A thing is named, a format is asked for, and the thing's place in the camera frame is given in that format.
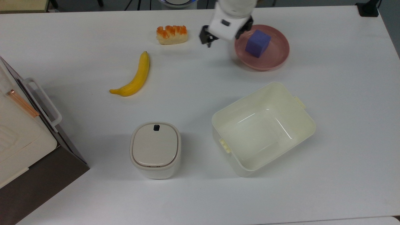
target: black button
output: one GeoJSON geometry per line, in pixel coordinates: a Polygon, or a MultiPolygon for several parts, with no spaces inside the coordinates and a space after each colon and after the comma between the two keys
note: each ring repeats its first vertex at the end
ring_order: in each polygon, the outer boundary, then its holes
{"type": "Polygon", "coordinates": [[[226,20],[221,20],[221,23],[225,26],[230,26],[230,22],[226,21],[226,20]]]}

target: pink bowl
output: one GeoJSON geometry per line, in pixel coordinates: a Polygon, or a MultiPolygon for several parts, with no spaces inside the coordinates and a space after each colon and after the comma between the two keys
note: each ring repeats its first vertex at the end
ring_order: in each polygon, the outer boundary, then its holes
{"type": "Polygon", "coordinates": [[[244,32],[235,40],[235,52],[239,59],[248,67],[256,70],[271,70],[279,67],[289,56],[289,42],[277,29],[267,25],[253,25],[250,31],[244,32]],[[248,39],[255,30],[260,30],[271,36],[271,41],[265,52],[259,57],[245,51],[248,39]]]}

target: banana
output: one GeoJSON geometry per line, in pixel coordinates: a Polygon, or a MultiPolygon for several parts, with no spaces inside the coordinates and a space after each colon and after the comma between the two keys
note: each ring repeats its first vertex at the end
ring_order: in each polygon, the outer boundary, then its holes
{"type": "Polygon", "coordinates": [[[149,73],[150,68],[150,57],[147,52],[143,52],[140,55],[138,71],[136,72],[135,77],[129,84],[119,88],[119,89],[111,89],[111,94],[119,94],[120,96],[130,96],[139,91],[144,82],[147,79],[147,74],[149,73]]]}

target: black cable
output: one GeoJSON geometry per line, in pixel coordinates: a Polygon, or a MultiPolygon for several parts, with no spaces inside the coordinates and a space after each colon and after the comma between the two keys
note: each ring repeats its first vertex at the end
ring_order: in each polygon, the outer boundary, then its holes
{"type": "Polygon", "coordinates": [[[379,4],[378,4],[378,6],[377,6],[377,8],[379,8],[380,7],[380,4],[382,3],[382,0],[380,0],[379,1],[379,4]]]}
{"type": "Polygon", "coordinates": [[[132,0],[129,1],[129,3],[128,3],[128,5],[126,6],[126,8],[124,9],[124,11],[126,11],[126,10],[128,9],[128,7],[129,7],[129,5],[130,5],[131,2],[132,2],[132,0]]]}

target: purple cube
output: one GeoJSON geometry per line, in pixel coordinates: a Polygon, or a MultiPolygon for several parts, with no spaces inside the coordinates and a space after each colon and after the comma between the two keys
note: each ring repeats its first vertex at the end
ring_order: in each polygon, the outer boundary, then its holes
{"type": "Polygon", "coordinates": [[[260,30],[254,31],[246,44],[246,51],[259,58],[267,49],[271,41],[271,36],[260,30]]]}

